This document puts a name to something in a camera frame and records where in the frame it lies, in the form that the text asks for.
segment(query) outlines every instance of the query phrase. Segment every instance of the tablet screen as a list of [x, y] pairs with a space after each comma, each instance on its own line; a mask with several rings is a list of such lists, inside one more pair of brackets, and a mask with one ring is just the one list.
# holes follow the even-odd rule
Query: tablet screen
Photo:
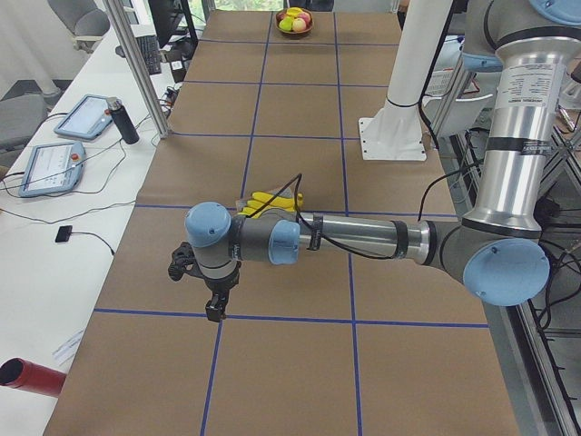
[[71, 144], [38, 148], [28, 176], [30, 183], [25, 189], [30, 191], [63, 186], [72, 150]]
[[105, 109], [107, 101], [104, 98], [87, 97], [60, 128], [67, 132], [88, 134], [104, 117]]

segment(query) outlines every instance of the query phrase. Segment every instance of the yellow glove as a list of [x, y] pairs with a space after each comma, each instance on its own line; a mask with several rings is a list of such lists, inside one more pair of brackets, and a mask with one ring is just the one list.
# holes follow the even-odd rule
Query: yellow glove
[[[264, 206], [270, 199], [274, 197], [272, 193], [265, 193], [261, 191], [257, 191], [252, 193], [251, 199], [246, 201], [244, 207], [242, 207], [240, 214], [251, 216], [256, 211], [261, 210], [259, 213], [256, 213], [252, 216], [252, 218], [258, 218], [261, 216], [262, 212], [268, 211], [269, 209], [282, 209], [286, 212], [294, 213], [296, 212], [295, 204], [294, 204], [294, 197], [289, 198], [288, 196], [278, 196], [274, 198], [268, 206]], [[303, 199], [302, 193], [297, 194], [297, 204], [299, 207], [302, 207]]]

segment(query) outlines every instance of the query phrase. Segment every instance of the table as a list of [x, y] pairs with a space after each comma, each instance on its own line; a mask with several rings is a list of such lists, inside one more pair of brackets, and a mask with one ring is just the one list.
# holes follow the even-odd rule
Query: table
[[[154, 34], [153, 27], [149, 25], [137, 25], [133, 30], [136, 35]], [[121, 98], [134, 123], [147, 115], [129, 66], [114, 53], [117, 45], [116, 35], [113, 31], [109, 32], [59, 100], [53, 113], [68, 112], [85, 94], [100, 94]], [[159, 96], [166, 86], [173, 85], [167, 64], [162, 65], [162, 74], [151, 78]], [[11, 172], [23, 171], [32, 145], [63, 141], [53, 133], [60, 119], [50, 119], [39, 128]], [[1, 192], [0, 207], [53, 221], [92, 208], [133, 201], [153, 158], [156, 144], [156, 132], [150, 120], [143, 122], [138, 132], [140, 141], [124, 146], [126, 158], [102, 192], [34, 199], [15, 199]], [[101, 152], [119, 138], [115, 126], [110, 126], [98, 139], [84, 143], [87, 155]], [[122, 157], [123, 152], [116, 145], [88, 161], [77, 189], [92, 192], [101, 188], [107, 174]], [[14, 185], [19, 183], [19, 179], [9, 178], [7, 182]], [[71, 224], [74, 232], [97, 233], [116, 249], [132, 208], [132, 204], [111, 208], [66, 220], [64, 224]], [[0, 237], [4, 247], [0, 267], [2, 362], [20, 357], [62, 372], [69, 370], [71, 361], [59, 367], [52, 352], [86, 326], [113, 257], [107, 247], [92, 236], [73, 235], [69, 243], [54, 243], [59, 225], [32, 223], [0, 213]], [[0, 433], [41, 434], [55, 403], [56, 399], [50, 397], [0, 389]]]
[[[395, 15], [315, 13], [301, 39], [273, 21], [210, 17], [45, 434], [518, 434], [480, 302], [443, 272], [339, 252], [246, 262], [218, 325], [201, 281], [166, 276], [196, 203], [302, 172], [310, 212], [411, 222], [442, 175], [431, 150], [361, 158]], [[456, 219], [445, 185], [425, 216]]]

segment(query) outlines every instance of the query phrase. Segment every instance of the red tube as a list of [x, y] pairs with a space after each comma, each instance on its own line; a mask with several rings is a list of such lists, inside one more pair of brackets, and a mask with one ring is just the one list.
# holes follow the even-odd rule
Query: red tube
[[58, 397], [66, 374], [14, 358], [0, 367], [0, 385]]

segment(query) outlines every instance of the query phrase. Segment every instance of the white desk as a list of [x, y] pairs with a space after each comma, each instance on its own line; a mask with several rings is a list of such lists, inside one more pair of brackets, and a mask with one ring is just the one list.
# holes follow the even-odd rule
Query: white desk
[[[133, 30], [136, 35], [154, 33], [153, 27], [147, 25], [134, 26]], [[85, 94], [100, 94], [119, 97], [135, 124], [147, 116], [128, 64], [114, 53], [118, 44], [111, 30], [53, 113], [68, 112]], [[163, 64], [162, 69], [162, 74], [151, 76], [159, 96], [163, 95], [166, 86], [173, 84], [168, 65]], [[24, 170], [31, 145], [63, 141], [53, 133], [60, 119], [55, 117], [41, 126], [11, 173]], [[138, 133], [140, 141], [124, 145], [127, 156], [102, 192], [71, 193], [60, 198], [17, 199], [2, 191], [0, 207], [53, 221], [92, 208], [134, 200], [155, 153], [152, 139], [156, 131], [151, 120], [145, 121]], [[119, 132], [112, 124], [95, 141], [84, 142], [87, 155], [98, 153], [119, 138]], [[76, 189], [96, 191], [101, 188], [107, 174], [122, 156], [123, 152], [117, 145], [89, 160]], [[16, 185], [20, 179], [8, 178], [7, 182]], [[0, 212], [3, 247], [0, 266], [0, 364], [20, 357], [68, 372], [72, 360], [58, 367], [52, 352], [86, 326], [113, 257], [109, 249], [93, 236], [73, 235], [68, 243], [56, 244], [56, 232], [60, 225], [71, 224], [74, 232], [97, 233], [116, 249], [132, 209], [132, 205], [116, 207], [50, 225], [32, 223]], [[42, 434], [55, 404], [56, 399], [50, 397], [0, 388], [0, 434]]]

